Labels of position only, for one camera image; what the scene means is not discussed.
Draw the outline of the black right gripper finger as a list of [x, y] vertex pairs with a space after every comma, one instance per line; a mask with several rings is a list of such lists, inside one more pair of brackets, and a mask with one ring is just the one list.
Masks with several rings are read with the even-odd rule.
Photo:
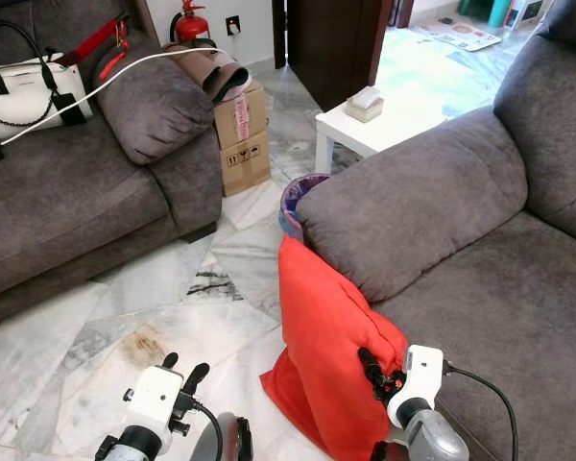
[[381, 369], [377, 357], [369, 352], [367, 348], [359, 348], [358, 359], [361, 360], [364, 376], [374, 387], [385, 387], [386, 377]]

